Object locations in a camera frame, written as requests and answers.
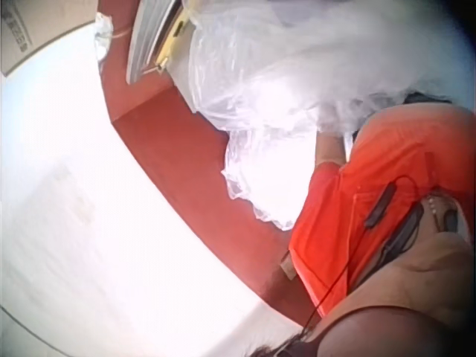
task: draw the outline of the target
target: cardboard box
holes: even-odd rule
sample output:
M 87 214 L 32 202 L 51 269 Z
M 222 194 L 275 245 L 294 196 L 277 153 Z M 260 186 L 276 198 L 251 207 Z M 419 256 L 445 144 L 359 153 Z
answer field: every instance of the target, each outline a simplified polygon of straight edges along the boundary
M 1 0 L 1 72 L 7 76 L 55 39 L 94 22 L 96 12 L 97 0 Z

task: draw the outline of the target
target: tan fabric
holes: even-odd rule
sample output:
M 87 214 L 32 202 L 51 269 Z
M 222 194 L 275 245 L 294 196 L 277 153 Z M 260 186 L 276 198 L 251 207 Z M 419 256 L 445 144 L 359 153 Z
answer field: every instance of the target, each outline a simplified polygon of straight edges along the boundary
M 428 206 L 412 248 L 381 268 L 340 302 L 309 340 L 352 311 L 396 306 L 421 312 L 458 328 L 473 304 L 473 247 L 459 234 L 437 233 Z

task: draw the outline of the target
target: white surface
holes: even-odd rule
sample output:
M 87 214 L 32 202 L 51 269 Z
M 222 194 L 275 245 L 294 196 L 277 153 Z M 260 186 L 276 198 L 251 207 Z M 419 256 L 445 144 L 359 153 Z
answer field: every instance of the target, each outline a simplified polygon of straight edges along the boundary
M 1 86 L 1 303 L 12 315 L 84 357 L 242 356 L 297 331 L 209 252 L 118 137 L 94 25 Z M 1 322 L 2 356 L 55 356 Z

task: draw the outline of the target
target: hair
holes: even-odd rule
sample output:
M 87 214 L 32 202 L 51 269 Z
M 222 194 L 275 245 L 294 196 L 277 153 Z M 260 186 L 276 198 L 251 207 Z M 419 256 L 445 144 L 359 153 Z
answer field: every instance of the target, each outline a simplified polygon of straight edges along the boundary
M 296 334 L 285 340 L 282 344 L 278 347 L 272 348 L 268 345 L 263 345 L 258 347 L 255 351 L 251 353 L 251 355 L 246 355 L 244 357 L 273 357 L 274 354 L 285 344 L 288 344 L 291 340 L 296 339 L 300 334 Z

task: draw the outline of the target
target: plastic wrap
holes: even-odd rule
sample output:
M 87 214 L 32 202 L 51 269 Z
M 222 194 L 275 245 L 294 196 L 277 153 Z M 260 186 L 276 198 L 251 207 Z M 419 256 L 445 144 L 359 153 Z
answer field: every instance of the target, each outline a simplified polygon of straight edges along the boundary
M 225 153 L 228 194 L 253 203 L 258 219 L 291 229 L 306 200 L 314 170 L 316 128 L 299 126 L 230 132 Z M 347 157 L 352 136 L 345 136 Z
M 230 197 L 283 230 L 306 198 L 317 129 L 354 132 L 413 91 L 472 109 L 474 57 L 435 1 L 183 2 L 193 106 L 230 132 Z
M 193 104 L 218 129 L 307 122 L 350 132 L 410 90 L 451 96 L 453 39 L 427 1 L 208 0 L 185 7 L 196 25 Z M 338 116 L 323 115 L 323 104 Z

